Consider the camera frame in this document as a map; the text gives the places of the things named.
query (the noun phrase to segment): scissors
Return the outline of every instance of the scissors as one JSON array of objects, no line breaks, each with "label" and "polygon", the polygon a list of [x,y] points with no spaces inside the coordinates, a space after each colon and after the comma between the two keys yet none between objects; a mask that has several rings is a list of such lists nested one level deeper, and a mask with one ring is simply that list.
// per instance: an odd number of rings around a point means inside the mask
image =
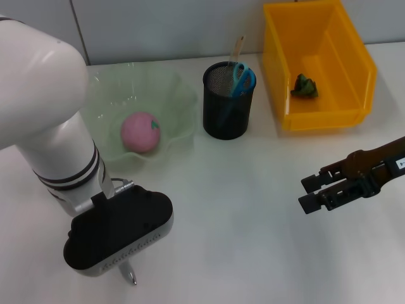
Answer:
[{"label": "scissors", "polygon": [[[240,67],[243,67],[243,72],[240,75],[240,77],[238,78],[238,71],[239,71]],[[233,77],[234,77],[234,82],[232,84],[229,97],[240,96],[242,93],[247,92],[250,89],[252,89],[254,87],[254,85],[256,84],[255,74],[253,73],[253,71],[251,69],[249,69],[248,65],[244,62],[238,62],[234,66]],[[248,77],[251,78],[251,83],[249,84],[249,87],[244,87],[245,81]]]}]

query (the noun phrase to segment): glass bowl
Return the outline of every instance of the glass bowl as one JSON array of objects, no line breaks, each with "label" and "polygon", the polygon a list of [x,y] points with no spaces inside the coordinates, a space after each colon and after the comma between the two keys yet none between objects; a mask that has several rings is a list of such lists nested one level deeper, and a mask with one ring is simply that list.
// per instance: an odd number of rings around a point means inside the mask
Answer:
[{"label": "glass bowl", "polygon": [[[156,160],[174,141],[193,135],[196,103],[196,92],[177,72],[159,63],[122,63],[90,80],[80,114],[104,161]],[[129,151],[121,140],[122,122],[136,111],[152,114],[160,124],[158,146],[143,154]]]}]

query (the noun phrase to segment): yellow container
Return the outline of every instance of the yellow container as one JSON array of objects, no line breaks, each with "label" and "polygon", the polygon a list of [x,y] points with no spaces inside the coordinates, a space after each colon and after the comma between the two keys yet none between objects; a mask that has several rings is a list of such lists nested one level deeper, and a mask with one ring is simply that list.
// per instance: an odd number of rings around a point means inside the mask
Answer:
[{"label": "yellow container", "polygon": [[[285,130],[352,127],[370,113],[377,69],[339,1],[265,4],[263,64]],[[294,97],[297,76],[319,97]]]}]

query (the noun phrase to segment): black mesh pencil holder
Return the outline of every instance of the black mesh pencil holder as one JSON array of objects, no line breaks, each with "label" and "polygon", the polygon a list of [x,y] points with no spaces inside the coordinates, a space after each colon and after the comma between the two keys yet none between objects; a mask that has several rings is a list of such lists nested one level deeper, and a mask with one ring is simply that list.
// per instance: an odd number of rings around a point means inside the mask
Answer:
[{"label": "black mesh pencil holder", "polygon": [[[249,113],[256,86],[256,78],[249,76],[244,82],[244,88],[254,85],[242,92],[239,96],[229,97],[233,79],[235,63],[228,66],[228,62],[219,62],[209,67],[202,81],[204,83],[204,113],[203,125],[205,131],[218,139],[235,139],[247,130]],[[238,78],[243,72],[238,70]]]}]

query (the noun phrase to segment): pink fruit toy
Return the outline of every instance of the pink fruit toy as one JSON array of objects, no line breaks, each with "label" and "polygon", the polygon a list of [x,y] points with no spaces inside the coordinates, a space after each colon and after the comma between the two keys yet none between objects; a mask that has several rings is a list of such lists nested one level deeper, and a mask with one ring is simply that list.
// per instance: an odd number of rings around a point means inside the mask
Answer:
[{"label": "pink fruit toy", "polygon": [[122,123],[121,139],[124,146],[133,152],[148,152],[159,143],[159,122],[149,113],[136,112]]}]

